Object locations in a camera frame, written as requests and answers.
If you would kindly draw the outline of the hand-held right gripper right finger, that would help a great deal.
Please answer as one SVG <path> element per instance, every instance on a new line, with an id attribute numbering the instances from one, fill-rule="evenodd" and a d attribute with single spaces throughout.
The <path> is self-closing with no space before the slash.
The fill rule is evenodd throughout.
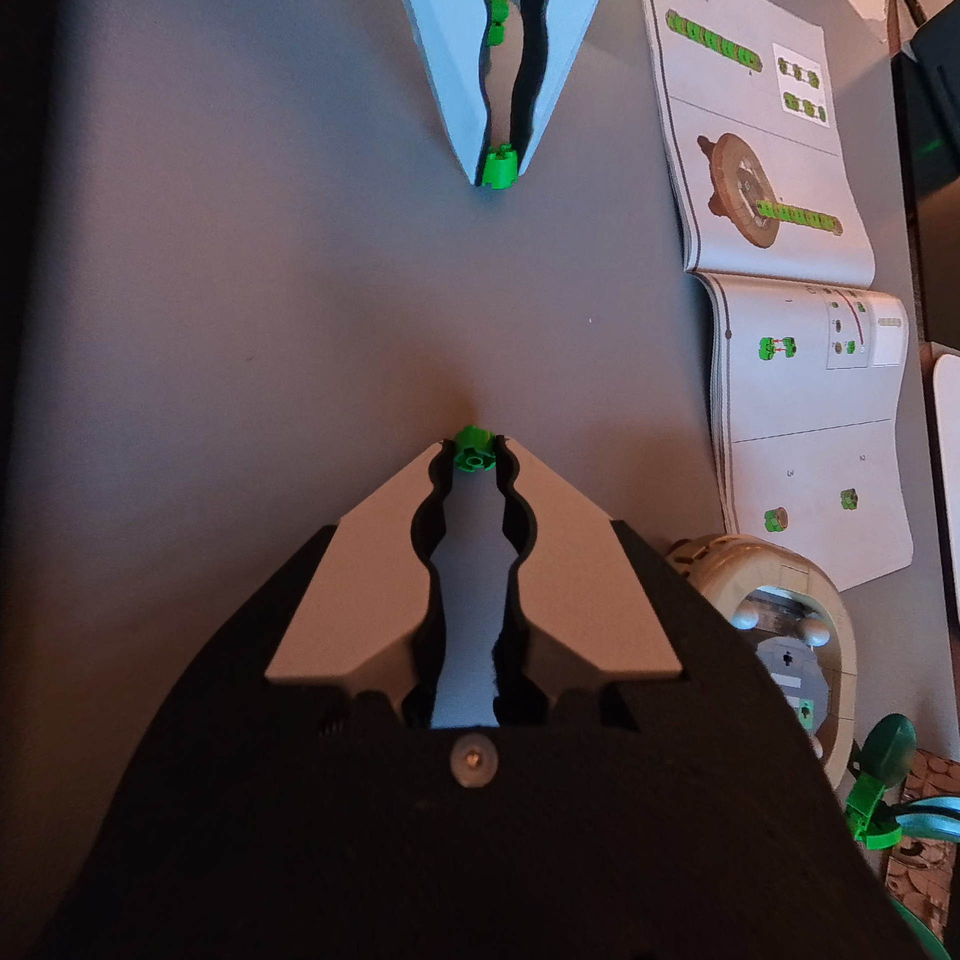
<path id="1" fill-rule="evenodd" d="M 605 510 L 513 438 L 495 442 L 517 552 L 493 649 L 501 726 L 546 721 L 570 690 L 674 681 L 681 662 Z"/>

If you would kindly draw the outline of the green toy plant piece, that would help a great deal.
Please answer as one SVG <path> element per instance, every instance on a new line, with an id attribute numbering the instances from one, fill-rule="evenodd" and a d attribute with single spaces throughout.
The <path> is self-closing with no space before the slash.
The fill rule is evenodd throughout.
<path id="1" fill-rule="evenodd" d="M 866 849 L 889 849 L 902 839 L 903 828 L 883 798 L 903 785 L 916 752 L 916 730 L 898 713 L 878 721 L 863 747 L 853 744 L 847 770 L 855 783 L 846 797 L 845 818 L 853 839 Z"/>

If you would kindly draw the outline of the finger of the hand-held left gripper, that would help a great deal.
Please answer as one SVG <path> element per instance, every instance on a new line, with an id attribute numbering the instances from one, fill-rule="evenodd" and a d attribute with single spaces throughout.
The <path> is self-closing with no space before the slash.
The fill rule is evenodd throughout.
<path id="1" fill-rule="evenodd" d="M 490 14 L 485 1 L 405 1 L 414 40 L 452 150 L 474 186 L 490 146 L 483 79 Z"/>
<path id="2" fill-rule="evenodd" d="M 546 130 L 597 1 L 519 1 L 520 66 L 511 94 L 510 144 L 523 175 Z"/>

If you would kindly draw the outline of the open instruction booklet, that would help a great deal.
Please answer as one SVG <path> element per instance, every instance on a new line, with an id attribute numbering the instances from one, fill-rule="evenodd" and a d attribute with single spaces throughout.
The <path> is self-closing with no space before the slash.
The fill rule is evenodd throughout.
<path id="1" fill-rule="evenodd" d="M 713 314 L 726 531 L 838 590 L 909 566 L 896 450 L 909 321 L 871 290 L 823 31 L 770 2 L 645 2 L 685 270 Z"/>

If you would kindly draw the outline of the grey desk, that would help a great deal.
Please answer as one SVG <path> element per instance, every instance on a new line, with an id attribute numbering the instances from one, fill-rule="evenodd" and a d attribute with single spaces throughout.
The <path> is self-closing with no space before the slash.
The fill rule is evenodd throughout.
<path id="1" fill-rule="evenodd" d="M 193 655 L 438 438 L 659 546 L 722 524 L 642 6 L 528 172 L 453 157 L 400 2 L 75 2 L 19 401 L 5 881 L 64 884 Z"/>

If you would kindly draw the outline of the tan round brick model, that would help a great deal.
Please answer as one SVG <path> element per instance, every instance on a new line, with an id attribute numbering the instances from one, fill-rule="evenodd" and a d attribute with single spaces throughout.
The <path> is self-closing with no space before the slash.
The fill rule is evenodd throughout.
<path id="1" fill-rule="evenodd" d="M 822 747 L 830 785 L 840 786 L 854 742 L 858 657 L 853 622 L 830 578 L 813 561 L 746 534 L 705 535 L 677 546 L 668 559 L 729 622 L 755 592 L 812 612 L 828 635 L 825 645 L 790 643 L 779 630 L 760 659 L 798 718 L 809 708 L 801 725 Z"/>

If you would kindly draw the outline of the green cylinder toy brick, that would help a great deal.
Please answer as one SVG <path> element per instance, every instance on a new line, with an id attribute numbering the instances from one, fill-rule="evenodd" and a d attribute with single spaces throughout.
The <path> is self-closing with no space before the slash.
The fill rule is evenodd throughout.
<path id="1" fill-rule="evenodd" d="M 464 473 L 487 472 L 494 468 L 497 435 L 476 425 L 467 425 L 454 438 L 454 466 Z"/>

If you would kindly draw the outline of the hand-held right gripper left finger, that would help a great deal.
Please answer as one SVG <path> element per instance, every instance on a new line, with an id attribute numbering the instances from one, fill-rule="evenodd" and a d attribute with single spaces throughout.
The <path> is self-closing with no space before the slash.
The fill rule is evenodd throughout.
<path id="1" fill-rule="evenodd" d="M 277 684 L 384 693 L 428 727 L 446 653 L 439 575 L 454 444 L 436 442 L 340 520 L 267 667 Z"/>

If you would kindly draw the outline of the black electronic device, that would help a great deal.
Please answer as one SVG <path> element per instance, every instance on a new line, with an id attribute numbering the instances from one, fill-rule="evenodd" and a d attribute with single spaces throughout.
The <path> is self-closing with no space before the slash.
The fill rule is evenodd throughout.
<path id="1" fill-rule="evenodd" d="M 907 223 L 926 339 L 959 349 L 959 3 L 892 61 Z"/>

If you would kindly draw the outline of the light blue toy piece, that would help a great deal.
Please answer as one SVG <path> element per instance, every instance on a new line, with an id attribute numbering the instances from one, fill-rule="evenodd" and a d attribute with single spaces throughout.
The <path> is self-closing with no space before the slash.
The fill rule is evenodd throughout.
<path id="1" fill-rule="evenodd" d="M 959 843 L 960 799 L 952 796 L 921 798 L 891 808 L 906 836 Z"/>

